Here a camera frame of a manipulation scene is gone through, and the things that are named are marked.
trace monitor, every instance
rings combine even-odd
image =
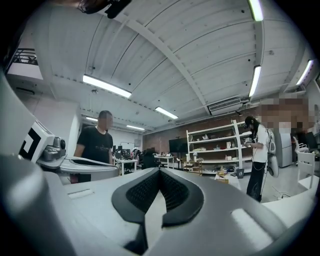
[[[169,140],[169,150],[171,153],[187,153],[188,141],[187,138],[177,138]]]

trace fluorescent light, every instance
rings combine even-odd
[[[91,84],[91,85],[94,85],[94,86],[97,86],[97,87],[100,87],[102,89],[105,89],[105,90],[108,90],[110,92],[113,92],[115,94],[119,94],[123,97],[126,97],[126,98],[129,98],[131,96],[131,92],[127,91],[127,90],[123,90],[123,89],[120,89],[114,85],[111,85],[107,82],[104,82],[104,81],[101,81],[101,80],[98,80],[96,78],[93,78],[91,76],[88,76],[88,75],[83,75],[83,82],[87,83],[87,84]]]
[[[88,116],[87,116],[86,119],[91,120],[91,121],[98,122],[98,119],[95,119],[95,118],[92,118],[92,117],[88,117]]]
[[[135,126],[131,126],[131,125],[127,125],[126,127],[130,127],[130,128],[134,128],[134,129],[138,129],[138,130],[142,130],[144,131],[144,128],[139,128],[139,127],[135,127]]]
[[[251,7],[253,19],[256,22],[263,21],[264,16],[262,14],[262,9],[261,9],[259,0],[249,0],[249,5]]]
[[[166,116],[168,116],[168,117],[170,117],[170,118],[172,118],[172,119],[177,119],[178,118],[176,115],[169,113],[168,111],[164,110],[163,108],[161,108],[159,106],[155,110],[160,112],[160,113],[162,113],[162,114],[164,114],[164,115],[166,115]]]
[[[255,66],[253,71],[253,79],[252,79],[252,85],[251,85],[249,97],[255,94],[258,81],[259,81],[260,72],[261,72],[261,66]]]
[[[306,75],[308,74],[308,72],[309,72],[309,70],[310,70],[310,68],[311,68],[311,66],[312,66],[313,63],[314,63],[313,60],[309,60],[309,61],[308,61],[308,64],[306,65],[305,70],[303,71],[300,79],[299,79],[298,82],[296,83],[297,86],[299,86],[299,85],[302,83],[302,81],[306,78]]]

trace white shirt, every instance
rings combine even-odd
[[[268,133],[267,129],[259,124],[258,131],[253,139],[254,143],[263,144],[263,148],[253,148],[253,162],[265,163],[268,159],[268,149],[267,149],[267,141],[268,141]]]

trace white ceiling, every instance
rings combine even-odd
[[[80,103],[84,115],[110,110],[114,122],[149,131],[175,125],[157,106],[178,122],[207,117],[206,104],[247,97],[260,60],[254,98],[283,91],[311,53],[304,53],[307,45],[286,15],[273,2],[260,2],[262,28],[246,0],[133,0],[113,20],[103,11],[43,6],[30,21],[44,79],[37,90]],[[84,74],[132,95],[92,94]]]

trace box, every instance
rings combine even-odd
[[[238,179],[243,179],[245,174],[245,169],[236,169],[236,176]]]

